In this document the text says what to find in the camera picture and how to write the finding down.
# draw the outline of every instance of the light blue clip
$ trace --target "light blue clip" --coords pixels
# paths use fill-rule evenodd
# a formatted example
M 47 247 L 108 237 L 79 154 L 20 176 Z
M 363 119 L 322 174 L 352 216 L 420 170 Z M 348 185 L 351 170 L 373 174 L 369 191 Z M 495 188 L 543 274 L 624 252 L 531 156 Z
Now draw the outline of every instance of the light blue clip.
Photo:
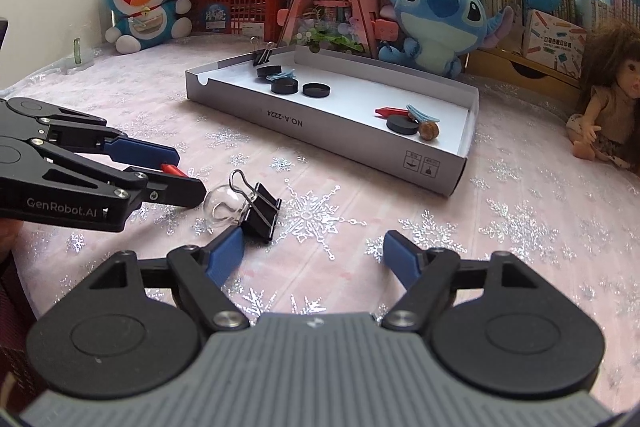
M 439 122 L 439 118 L 430 117 L 427 114 L 424 114 L 421 111 L 416 110 L 411 104 L 406 105 L 407 110 L 411 114 L 412 117 L 415 118 L 420 124 L 423 122 Z
M 290 72 L 282 72 L 276 73 L 274 75 L 267 75 L 268 81 L 277 81 L 278 79 L 295 79 L 296 76 L 293 74 L 295 70 L 291 70 Z

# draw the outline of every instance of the black binder clip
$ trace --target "black binder clip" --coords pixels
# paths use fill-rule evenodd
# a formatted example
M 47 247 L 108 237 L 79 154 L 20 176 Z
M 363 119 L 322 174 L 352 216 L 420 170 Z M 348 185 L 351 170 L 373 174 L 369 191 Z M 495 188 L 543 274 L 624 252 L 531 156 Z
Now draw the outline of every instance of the black binder clip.
M 254 67 L 269 62 L 271 53 L 273 53 L 273 49 L 276 48 L 276 43 L 270 41 L 267 43 L 267 46 L 262 49 L 258 49 L 259 39 L 257 37 L 252 37 L 251 43 L 254 46 Z
M 234 176 L 236 174 L 242 177 L 242 182 L 249 189 L 250 195 L 234 184 Z M 276 228 L 282 200 L 271 196 L 270 192 L 261 183 L 251 187 L 244 176 L 244 172 L 240 169 L 235 169 L 229 175 L 229 187 L 246 200 L 246 210 L 240 217 L 242 232 L 249 237 L 260 239 L 264 243 L 270 243 L 273 239 L 273 232 Z

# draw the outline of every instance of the red plastic basket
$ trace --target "red plastic basket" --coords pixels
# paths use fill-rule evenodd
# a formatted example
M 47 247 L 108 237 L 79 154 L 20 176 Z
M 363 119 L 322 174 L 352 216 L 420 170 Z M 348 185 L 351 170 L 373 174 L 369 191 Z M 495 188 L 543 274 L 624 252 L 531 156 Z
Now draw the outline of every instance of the red plastic basket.
M 190 0 L 193 32 L 232 33 L 277 41 L 278 11 L 287 0 Z

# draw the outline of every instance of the gray ribbed surface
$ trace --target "gray ribbed surface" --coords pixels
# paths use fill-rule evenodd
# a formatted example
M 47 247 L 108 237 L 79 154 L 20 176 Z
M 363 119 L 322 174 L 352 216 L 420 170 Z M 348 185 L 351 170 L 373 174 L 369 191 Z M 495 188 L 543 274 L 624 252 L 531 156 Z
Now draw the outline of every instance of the gray ribbed surface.
M 214 335 L 152 393 L 102 403 L 45 393 L 23 415 L 33 427 L 592 427 L 609 416 L 586 393 L 546 403 L 478 393 L 417 335 L 368 314 L 265 314 Z

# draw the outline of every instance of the pink tablecloth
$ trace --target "pink tablecloth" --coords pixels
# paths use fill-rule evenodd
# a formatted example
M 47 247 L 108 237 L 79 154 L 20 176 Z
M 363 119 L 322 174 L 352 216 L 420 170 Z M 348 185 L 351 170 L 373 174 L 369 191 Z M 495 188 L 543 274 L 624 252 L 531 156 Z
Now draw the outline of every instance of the pink tablecloth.
M 511 250 L 591 315 L 607 352 L 595 395 L 623 410 L 640 396 L 640 180 L 573 158 L 564 123 L 485 88 L 476 140 L 448 200 L 391 176 L 186 100 L 187 68 L 246 52 L 231 37 L 192 37 L 132 56 L 105 53 L 73 75 L 49 73 L 4 96 L 99 115 L 130 136 L 175 146 L 180 167 L 209 187 L 241 167 L 284 204 L 270 248 L 247 253 L 226 290 L 252 319 L 265 311 L 381 314 L 401 295 L 380 264 L 382 237 L 483 259 Z M 212 235 L 202 210 L 145 205 L 123 233 L 27 225 L 15 257 L 36 313 L 47 311 L 113 252 L 164 256 Z M 170 299 L 161 290 L 150 291 Z

